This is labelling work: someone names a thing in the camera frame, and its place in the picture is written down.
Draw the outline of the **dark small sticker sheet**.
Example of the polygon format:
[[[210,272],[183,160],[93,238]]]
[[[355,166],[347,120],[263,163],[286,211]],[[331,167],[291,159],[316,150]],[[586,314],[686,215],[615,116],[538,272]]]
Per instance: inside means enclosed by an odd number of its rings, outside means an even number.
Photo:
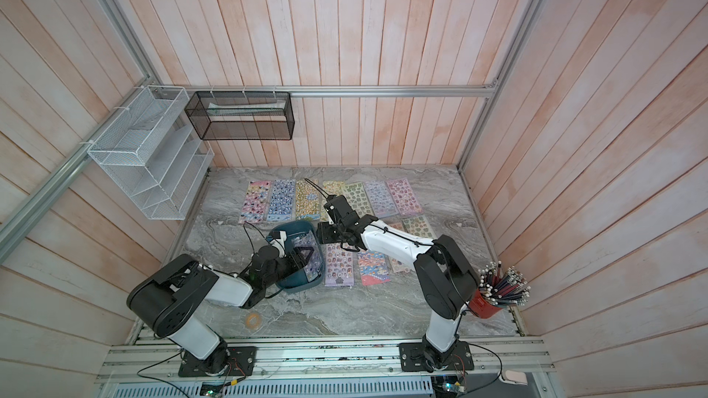
[[[302,263],[304,276],[308,283],[317,280],[322,274],[322,252],[313,232],[301,234],[293,239],[293,249]]]

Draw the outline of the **white green sticker sheet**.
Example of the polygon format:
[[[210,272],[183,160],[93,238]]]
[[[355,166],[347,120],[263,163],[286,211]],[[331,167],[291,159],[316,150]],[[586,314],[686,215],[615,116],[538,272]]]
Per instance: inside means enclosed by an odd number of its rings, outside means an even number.
[[[365,191],[362,182],[354,182],[344,186],[343,195],[348,200],[348,203],[360,217],[365,215],[374,215],[368,195]]]

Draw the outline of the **purple doll sticker sheet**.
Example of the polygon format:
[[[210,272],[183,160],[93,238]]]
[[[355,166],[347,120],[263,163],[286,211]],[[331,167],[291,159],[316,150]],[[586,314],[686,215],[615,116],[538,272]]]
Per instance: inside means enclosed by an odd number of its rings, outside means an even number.
[[[326,245],[327,287],[354,286],[354,253],[343,250],[338,244]]]

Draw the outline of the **teal plastic storage box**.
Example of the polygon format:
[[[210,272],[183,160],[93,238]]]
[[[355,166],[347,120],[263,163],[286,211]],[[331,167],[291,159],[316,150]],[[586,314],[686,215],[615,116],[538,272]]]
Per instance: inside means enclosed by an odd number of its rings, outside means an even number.
[[[293,267],[291,274],[278,280],[287,293],[297,293],[319,285],[325,277],[325,262],[315,227],[306,220],[280,224],[267,235],[269,244],[285,256]]]

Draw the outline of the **green panda sticker sheet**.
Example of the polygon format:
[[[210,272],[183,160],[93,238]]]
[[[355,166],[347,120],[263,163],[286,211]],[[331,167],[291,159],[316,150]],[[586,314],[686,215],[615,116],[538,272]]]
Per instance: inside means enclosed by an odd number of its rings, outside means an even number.
[[[342,195],[344,192],[346,184],[341,181],[325,181],[321,184],[321,187],[329,195]],[[324,222],[330,221],[328,217],[327,209],[322,207],[320,212],[320,220]]]

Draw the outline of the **yellow animal sticker sheet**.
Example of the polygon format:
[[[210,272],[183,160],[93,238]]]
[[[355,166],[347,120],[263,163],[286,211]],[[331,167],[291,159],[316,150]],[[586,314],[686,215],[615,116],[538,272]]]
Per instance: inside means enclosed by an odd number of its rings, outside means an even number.
[[[298,180],[295,189],[294,215],[298,220],[319,221],[321,194],[306,180]]]

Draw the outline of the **lilac gem sticker sheet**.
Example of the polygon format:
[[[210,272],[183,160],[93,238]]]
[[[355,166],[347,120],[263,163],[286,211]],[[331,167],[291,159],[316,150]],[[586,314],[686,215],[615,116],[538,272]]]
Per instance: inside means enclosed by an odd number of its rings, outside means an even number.
[[[398,214],[398,207],[385,182],[364,182],[363,185],[376,217],[381,219],[382,217],[394,217]]]

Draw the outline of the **blue red character sheet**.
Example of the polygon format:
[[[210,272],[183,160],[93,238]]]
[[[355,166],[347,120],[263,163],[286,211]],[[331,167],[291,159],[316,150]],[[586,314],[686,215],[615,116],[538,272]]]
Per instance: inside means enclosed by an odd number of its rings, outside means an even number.
[[[358,253],[361,283],[365,287],[390,281],[386,257],[381,252],[363,251]]]

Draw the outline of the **blue penguin sticker sheet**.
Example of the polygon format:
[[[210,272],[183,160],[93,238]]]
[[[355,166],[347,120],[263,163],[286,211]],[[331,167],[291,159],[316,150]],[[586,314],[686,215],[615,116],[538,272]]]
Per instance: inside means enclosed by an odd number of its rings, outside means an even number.
[[[295,180],[276,180],[273,182],[267,217],[265,218],[268,222],[291,220],[295,190]]]

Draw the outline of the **pink character sticker sheet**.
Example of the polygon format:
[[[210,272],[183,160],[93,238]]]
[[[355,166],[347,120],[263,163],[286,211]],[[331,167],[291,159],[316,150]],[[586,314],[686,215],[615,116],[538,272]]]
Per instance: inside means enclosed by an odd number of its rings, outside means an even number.
[[[392,196],[396,208],[402,217],[413,217],[423,213],[410,183],[406,178],[394,179],[386,182],[386,186]]]

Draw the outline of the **pink food sticker sheet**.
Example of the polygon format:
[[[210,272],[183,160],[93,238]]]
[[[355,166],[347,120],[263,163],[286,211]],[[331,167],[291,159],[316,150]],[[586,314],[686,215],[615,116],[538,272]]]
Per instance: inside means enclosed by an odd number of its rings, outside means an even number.
[[[402,230],[403,232],[406,232],[406,229],[403,225],[402,222],[394,222],[394,223],[388,223],[387,226],[390,228],[395,228],[396,230]],[[396,260],[395,258],[389,256],[389,263],[391,265],[391,268],[394,273],[412,273],[414,271],[412,266],[405,265],[404,263],[401,263],[400,261]]]

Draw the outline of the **green cactus sticker sheet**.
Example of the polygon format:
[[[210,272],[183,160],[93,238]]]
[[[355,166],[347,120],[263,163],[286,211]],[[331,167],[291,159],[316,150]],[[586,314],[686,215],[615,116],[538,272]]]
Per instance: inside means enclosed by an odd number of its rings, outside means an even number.
[[[424,215],[406,217],[405,219],[402,219],[402,224],[406,232],[411,235],[425,239],[434,239],[436,237],[433,227]]]

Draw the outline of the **red cup of pencils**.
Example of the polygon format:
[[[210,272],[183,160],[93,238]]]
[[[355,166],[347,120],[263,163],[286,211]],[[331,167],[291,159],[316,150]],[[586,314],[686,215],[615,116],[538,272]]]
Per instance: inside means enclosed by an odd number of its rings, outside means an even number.
[[[530,298],[529,283],[514,266],[491,262],[478,276],[477,290],[468,302],[468,309],[478,318],[488,319],[504,309],[524,306]]]

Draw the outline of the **aluminium frame bar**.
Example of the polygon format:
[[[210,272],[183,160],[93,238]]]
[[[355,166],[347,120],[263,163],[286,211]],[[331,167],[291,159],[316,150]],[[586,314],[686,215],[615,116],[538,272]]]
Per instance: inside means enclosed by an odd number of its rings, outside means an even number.
[[[489,98],[493,85],[404,85],[404,86],[185,86],[187,93],[289,93],[293,98]]]

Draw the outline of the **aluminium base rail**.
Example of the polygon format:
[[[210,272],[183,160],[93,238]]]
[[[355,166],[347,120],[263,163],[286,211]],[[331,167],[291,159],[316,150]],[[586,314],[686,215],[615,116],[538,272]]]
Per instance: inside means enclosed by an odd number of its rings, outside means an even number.
[[[492,336],[463,339],[466,345],[448,361],[449,373],[483,374],[499,370],[554,372],[549,350],[539,337]],[[253,346],[252,378],[277,380],[403,376],[399,346],[393,337],[302,337],[230,339],[233,348]],[[106,356],[97,383],[132,383],[150,376],[176,381],[182,363],[178,346],[157,339],[141,339],[133,346],[115,346]]]

